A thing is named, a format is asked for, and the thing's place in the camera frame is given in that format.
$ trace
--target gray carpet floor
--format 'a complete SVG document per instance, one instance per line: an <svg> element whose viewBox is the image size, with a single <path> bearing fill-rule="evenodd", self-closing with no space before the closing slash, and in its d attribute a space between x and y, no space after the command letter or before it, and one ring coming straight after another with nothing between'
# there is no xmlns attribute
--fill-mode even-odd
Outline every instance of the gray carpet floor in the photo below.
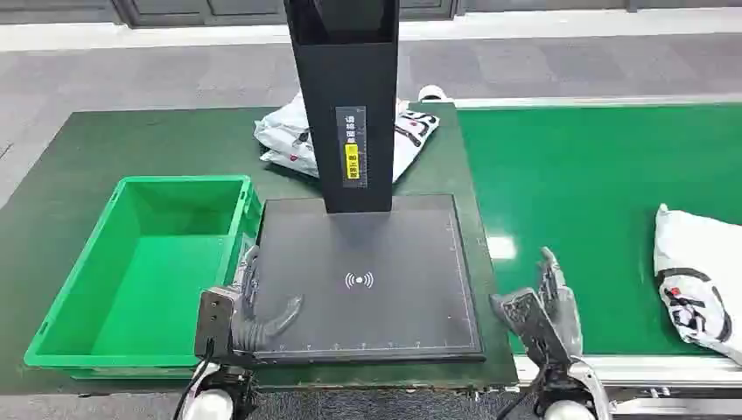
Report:
<svg viewBox="0 0 742 420"><path fill-rule="evenodd" d="M452 97L742 93L742 34L419 41L400 45L398 95ZM281 105L298 91L289 45L0 53L0 207L71 112ZM511 395L264 395L265 419L494 419ZM0 396L7 419L166 419L172 394ZM511 418L529 418L521 409Z"/></svg>

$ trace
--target label sticker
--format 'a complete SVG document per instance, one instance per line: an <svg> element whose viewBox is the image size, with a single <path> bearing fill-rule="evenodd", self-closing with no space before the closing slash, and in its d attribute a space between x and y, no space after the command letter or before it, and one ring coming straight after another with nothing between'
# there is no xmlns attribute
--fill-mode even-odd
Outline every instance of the label sticker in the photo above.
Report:
<svg viewBox="0 0 742 420"><path fill-rule="evenodd" d="M346 168L348 179L358 179L358 144L346 144Z"/></svg>
<svg viewBox="0 0 742 420"><path fill-rule="evenodd" d="M345 188L366 188L366 107L336 107L340 167Z"/></svg>

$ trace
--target wireless charging symbol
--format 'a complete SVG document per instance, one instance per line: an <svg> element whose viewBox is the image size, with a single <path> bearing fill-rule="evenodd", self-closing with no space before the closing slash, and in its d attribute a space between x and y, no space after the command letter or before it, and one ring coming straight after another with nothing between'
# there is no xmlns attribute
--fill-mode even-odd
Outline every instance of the wireless charging symbol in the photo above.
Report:
<svg viewBox="0 0 742 420"><path fill-rule="evenodd" d="M371 286L374 285L374 275L371 274L371 271L364 274L363 277L357 277L353 273L346 274L346 287L351 289L356 284L363 284L368 289L371 289Z"/></svg>

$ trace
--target green plastic crate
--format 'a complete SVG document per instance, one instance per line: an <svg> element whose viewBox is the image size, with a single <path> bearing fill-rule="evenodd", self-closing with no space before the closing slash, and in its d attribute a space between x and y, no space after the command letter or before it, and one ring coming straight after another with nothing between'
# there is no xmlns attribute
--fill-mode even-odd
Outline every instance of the green plastic crate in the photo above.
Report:
<svg viewBox="0 0 742 420"><path fill-rule="evenodd" d="M122 179L25 363L79 379L189 376L200 293L232 281L262 212L247 176Z"/></svg>

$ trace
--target yellow label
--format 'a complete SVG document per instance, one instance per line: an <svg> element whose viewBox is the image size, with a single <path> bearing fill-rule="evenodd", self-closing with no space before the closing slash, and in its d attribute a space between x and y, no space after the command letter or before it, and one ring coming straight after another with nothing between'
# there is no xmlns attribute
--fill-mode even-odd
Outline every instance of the yellow label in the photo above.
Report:
<svg viewBox="0 0 742 420"><path fill-rule="evenodd" d="M358 144L346 144L346 171L348 179L361 177L358 166Z"/></svg>

